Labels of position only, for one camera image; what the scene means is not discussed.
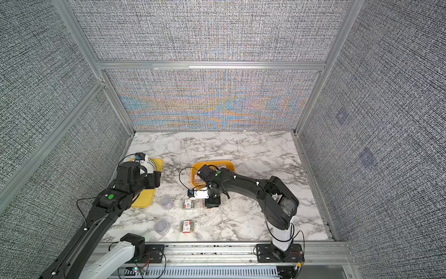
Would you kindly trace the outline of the clear round paper clip jar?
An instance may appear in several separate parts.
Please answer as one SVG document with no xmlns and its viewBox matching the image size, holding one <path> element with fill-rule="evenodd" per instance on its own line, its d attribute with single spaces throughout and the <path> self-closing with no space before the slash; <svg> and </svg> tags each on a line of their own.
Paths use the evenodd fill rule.
<svg viewBox="0 0 446 279">
<path fill-rule="evenodd" d="M 163 195 L 159 200 L 159 204 L 164 210 L 170 210 L 174 207 L 174 200 L 169 195 Z"/>
</svg>

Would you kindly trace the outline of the rectangular paper clip box two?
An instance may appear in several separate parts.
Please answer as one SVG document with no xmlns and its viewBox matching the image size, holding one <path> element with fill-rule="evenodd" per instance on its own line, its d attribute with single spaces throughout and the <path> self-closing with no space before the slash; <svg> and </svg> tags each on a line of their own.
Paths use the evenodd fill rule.
<svg viewBox="0 0 446 279">
<path fill-rule="evenodd" d="M 193 233 L 195 231 L 195 222 L 192 220 L 185 220 L 180 223 L 180 231 L 182 233 Z"/>
</svg>

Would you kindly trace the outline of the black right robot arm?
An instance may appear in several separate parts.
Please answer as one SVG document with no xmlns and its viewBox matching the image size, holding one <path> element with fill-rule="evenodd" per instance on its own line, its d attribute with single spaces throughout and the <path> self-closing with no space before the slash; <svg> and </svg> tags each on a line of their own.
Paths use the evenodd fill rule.
<svg viewBox="0 0 446 279">
<path fill-rule="evenodd" d="M 281 179 L 254 179 L 239 175 L 230 169 L 215 169 L 203 165 L 197 175 L 206 184 L 209 198 L 208 208 L 220 205 L 220 195 L 230 196 L 230 192 L 244 195 L 257 201 L 264 215 L 265 223 L 272 241 L 269 245 L 257 245 L 259 262 L 297 263 L 305 262 L 304 246 L 295 244 L 300 234 L 292 224 L 299 201 Z"/>
</svg>

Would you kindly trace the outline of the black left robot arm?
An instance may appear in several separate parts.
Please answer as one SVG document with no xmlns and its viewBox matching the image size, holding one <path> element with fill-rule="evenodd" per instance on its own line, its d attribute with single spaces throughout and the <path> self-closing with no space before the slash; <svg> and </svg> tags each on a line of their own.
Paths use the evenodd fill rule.
<svg viewBox="0 0 446 279">
<path fill-rule="evenodd" d="M 42 279 L 106 279 L 123 264 L 149 256 L 144 237 L 127 234 L 106 255 L 95 263 L 87 262 L 105 233 L 131 208 L 145 189 L 160 186 L 161 172 L 149 173 L 139 162 L 124 162 L 117 166 L 116 178 L 93 200 L 84 216 L 84 225 L 53 263 L 44 270 Z"/>
</svg>

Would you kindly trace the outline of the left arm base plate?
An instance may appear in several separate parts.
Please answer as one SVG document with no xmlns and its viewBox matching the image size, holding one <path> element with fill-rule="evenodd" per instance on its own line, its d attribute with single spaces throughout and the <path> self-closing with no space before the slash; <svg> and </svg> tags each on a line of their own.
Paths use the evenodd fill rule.
<svg viewBox="0 0 446 279">
<path fill-rule="evenodd" d="M 138 258 L 139 263 L 162 263 L 165 247 L 163 244 L 145 244 L 145 248 Z"/>
</svg>

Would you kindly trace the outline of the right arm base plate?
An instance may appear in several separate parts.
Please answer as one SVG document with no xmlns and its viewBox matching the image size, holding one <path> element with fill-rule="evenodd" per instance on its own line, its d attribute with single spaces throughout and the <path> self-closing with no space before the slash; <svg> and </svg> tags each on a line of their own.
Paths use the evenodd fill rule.
<svg viewBox="0 0 446 279">
<path fill-rule="evenodd" d="M 282 251 L 272 243 L 257 244 L 253 250 L 259 263 L 298 263 L 305 262 L 304 251 L 300 244 L 291 244 Z"/>
</svg>

